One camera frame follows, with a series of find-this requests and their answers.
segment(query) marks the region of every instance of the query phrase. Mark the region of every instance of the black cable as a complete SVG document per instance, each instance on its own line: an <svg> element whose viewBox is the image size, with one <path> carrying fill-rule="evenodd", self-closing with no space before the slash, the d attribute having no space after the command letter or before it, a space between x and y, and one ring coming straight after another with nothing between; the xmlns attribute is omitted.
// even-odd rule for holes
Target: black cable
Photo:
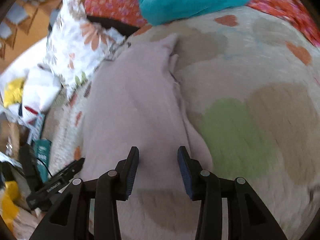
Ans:
<svg viewBox="0 0 320 240"><path fill-rule="evenodd" d="M51 173L50 173L49 169L48 169L48 168L47 168L47 166L44 164L44 162L43 162L42 160L40 160L39 158L37 158L37 160L38 160L38 161L40 161L40 162L42 163L42 165L47 169L47 171L48 171L49 175L52 177L52 175L51 175Z"/></svg>

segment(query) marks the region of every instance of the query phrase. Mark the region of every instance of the silver screw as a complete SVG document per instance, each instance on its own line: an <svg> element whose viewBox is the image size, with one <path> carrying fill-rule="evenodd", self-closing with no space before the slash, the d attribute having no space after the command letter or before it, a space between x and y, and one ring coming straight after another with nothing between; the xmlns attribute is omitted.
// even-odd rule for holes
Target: silver screw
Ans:
<svg viewBox="0 0 320 240"><path fill-rule="evenodd" d="M117 175L117 171L111 170L111 171L108 172L108 175L109 175L110 177L116 176L116 175Z"/></svg>
<svg viewBox="0 0 320 240"><path fill-rule="evenodd" d="M245 179L239 177L239 178L237 179L237 182L238 182L239 184L244 184L244 183L245 183Z"/></svg>
<svg viewBox="0 0 320 240"><path fill-rule="evenodd" d="M81 183L81 179L74 179L73 181L72 181L72 184L73 185L79 185Z"/></svg>
<svg viewBox="0 0 320 240"><path fill-rule="evenodd" d="M210 171L202 170L200 171L201 176L208 177L210 175Z"/></svg>

